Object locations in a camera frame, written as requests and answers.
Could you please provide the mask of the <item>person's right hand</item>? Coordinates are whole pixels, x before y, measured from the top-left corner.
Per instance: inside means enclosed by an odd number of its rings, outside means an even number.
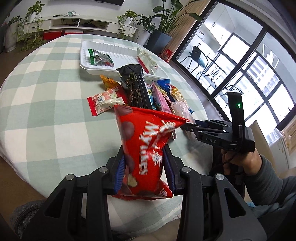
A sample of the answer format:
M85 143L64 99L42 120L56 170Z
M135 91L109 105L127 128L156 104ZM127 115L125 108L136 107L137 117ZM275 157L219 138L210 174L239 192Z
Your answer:
M225 175L230 174L230 163L242 167L247 175L256 175L262 165L262 159L257 149L243 155L226 150L221 150L221 154Z

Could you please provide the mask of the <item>person's right forearm grey sleeve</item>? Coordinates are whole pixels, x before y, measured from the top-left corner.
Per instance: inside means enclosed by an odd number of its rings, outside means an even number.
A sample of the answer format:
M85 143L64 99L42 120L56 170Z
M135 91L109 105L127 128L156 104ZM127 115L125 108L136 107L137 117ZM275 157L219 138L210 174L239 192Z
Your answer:
M247 175L244 183L254 203L253 214L258 219L283 219L295 206L295 176L279 178L271 162L264 156L256 175Z

